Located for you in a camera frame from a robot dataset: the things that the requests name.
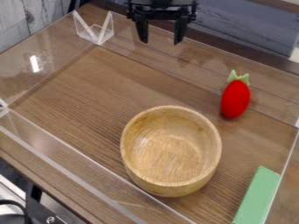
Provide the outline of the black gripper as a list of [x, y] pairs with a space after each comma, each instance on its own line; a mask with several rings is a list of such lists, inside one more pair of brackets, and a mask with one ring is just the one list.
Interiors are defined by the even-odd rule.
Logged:
[[197, 0], [127, 0], [127, 17], [135, 21], [140, 41], [148, 42], [148, 21], [175, 21], [173, 43], [183, 41], [187, 24], [196, 18]]

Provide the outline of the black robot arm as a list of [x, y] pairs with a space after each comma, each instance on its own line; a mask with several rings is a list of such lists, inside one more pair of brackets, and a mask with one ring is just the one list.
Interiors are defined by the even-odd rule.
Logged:
[[148, 42], [151, 20], [173, 21], [173, 43], [184, 38], [187, 25], [196, 20], [197, 0], [127, 0], [127, 17], [135, 22], [139, 39]]

